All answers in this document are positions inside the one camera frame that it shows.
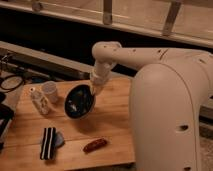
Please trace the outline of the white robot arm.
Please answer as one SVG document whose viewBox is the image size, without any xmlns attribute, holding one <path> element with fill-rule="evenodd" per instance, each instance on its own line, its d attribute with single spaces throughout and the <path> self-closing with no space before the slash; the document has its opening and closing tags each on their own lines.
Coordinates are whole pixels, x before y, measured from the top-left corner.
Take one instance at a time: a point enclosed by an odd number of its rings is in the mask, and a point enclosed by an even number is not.
<svg viewBox="0 0 213 171">
<path fill-rule="evenodd" d="M 133 68 L 129 110 L 138 171 L 201 171 L 199 110 L 213 96 L 213 54 L 98 42 L 90 79 L 98 94 L 117 65 Z"/>
</svg>

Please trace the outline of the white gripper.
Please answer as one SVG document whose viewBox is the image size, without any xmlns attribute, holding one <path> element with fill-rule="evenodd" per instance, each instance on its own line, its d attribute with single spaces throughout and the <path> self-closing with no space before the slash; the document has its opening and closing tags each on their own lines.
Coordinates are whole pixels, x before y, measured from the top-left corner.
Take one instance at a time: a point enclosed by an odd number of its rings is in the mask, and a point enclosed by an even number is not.
<svg viewBox="0 0 213 171">
<path fill-rule="evenodd" d="M 92 84 L 91 94 L 97 96 L 101 93 L 103 85 L 107 83 L 110 72 L 114 65 L 112 63 L 96 62 L 90 73 L 90 82 Z"/>
</svg>

